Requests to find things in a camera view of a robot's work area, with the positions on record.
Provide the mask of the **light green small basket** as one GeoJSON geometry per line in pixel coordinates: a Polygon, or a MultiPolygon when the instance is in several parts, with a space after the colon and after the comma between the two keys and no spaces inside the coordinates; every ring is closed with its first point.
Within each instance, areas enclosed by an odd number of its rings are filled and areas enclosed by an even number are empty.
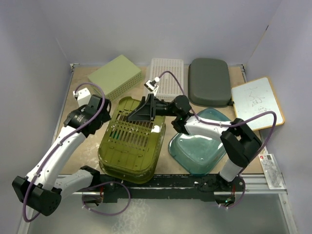
{"type": "Polygon", "coordinates": [[[88,80],[98,86],[95,91],[99,93],[102,90],[109,100],[118,99],[142,79],[142,70],[124,55],[116,57],[88,76],[88,80]]]}

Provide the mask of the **white perforated plastic basket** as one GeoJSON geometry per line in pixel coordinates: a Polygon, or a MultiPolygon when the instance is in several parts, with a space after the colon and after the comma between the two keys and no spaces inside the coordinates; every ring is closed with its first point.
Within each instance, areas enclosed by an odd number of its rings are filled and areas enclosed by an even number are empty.
{"type": "MultiPolygon", "coordinates": [[[[170,58],[152,58],[151,64],[147,69],[145,82],[153,80],[161,75],[164,71],[170,71],[184,88],[184,62],[181,59],[170,58]]],[[[182,95],[182,91],[172,75],[165,73],[160,81],[156,97],[166,102],[171,102],[176,96],[182,95]]]]}

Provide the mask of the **olive green plastic tub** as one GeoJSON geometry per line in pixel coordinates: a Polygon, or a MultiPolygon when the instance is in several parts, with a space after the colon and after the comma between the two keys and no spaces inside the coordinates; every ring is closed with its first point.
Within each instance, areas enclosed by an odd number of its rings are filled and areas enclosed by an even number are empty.
{"type": "Polygon", "coordinates": [[[119,101],[97,154],[107,175],[143,184],[154,176],[166,124],[160,116],[153,122],[128,121],[128,114],[138,105],[139,100],[132,97],[119,101]]]}

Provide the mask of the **teal transparent plastic tub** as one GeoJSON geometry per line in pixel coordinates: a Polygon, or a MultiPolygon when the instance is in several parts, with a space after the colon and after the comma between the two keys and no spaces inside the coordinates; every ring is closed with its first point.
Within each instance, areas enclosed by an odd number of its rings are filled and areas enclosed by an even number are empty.
{"type": "Polygon", "coordinates": [[[181,133],[171,139],[168,151],[171,157],[194,176],[210,173],[226,154],[219,139],[181,133]]]}

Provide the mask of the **grey plastic tub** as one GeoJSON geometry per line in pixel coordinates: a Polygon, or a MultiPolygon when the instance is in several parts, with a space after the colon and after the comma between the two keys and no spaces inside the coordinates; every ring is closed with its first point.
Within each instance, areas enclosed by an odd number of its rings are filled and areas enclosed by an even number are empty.
{"type": "Polygon", "coordinates": [[[188,69],[188,97],[203,107],[226,107],[231,101],[227,63],[215,58],[196,58],[188,69]]]}

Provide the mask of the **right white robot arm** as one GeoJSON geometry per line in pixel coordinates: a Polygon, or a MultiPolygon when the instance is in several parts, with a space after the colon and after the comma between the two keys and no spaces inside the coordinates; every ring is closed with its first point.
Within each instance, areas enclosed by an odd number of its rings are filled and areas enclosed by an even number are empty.
{"type": "Polygon", "coordinates": [[[157,116],[175,117],[171,124],[178,133],[220,139],[228,155],[228,160],[219,172],[216,182],[218,188],[223,191],[233,187],[236,176],[261,151],[261,140],[242,119],[216,121],[198,118],[191,113],[191,106],[185,95],[179,95],[173,101],[165,102],[149,94],[127,115],[127,120],[150,122],[157,116]]]}

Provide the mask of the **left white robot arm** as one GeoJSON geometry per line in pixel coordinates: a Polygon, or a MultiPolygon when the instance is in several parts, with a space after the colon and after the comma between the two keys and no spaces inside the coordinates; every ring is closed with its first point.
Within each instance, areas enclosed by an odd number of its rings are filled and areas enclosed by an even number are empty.
{"type": "Polygon", "coordinates": [[[111,119],[110,100],[97,95],[89,98],[88,104],[80,105],[67,116],[59,136],[41,161],[26,176],[13,180],[12,187],[24,208],[49,216],[63,198],[83,188],[95,191],[100,187],[100,172],[89,166],[81,167],[68,179],[58,179],[76,148],[111,119]]]}

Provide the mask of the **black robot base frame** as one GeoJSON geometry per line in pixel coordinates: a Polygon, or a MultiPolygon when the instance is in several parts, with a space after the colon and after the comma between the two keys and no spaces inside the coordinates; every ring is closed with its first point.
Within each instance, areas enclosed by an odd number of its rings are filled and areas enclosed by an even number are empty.
{"type": "Polygon", "coordinates": [[[217,196],[231,196],[244,192],[242,177],[232,182],[224,181],[218,174],[194,176],[188,174],[154,175],[143,184],[135,184],[108,175],[97,177],[96,183],[80,189],[84,195],[98,194],[103,188],[104,203],[116,203],[118,199],[195,199],[214,202],[217,196]]]}

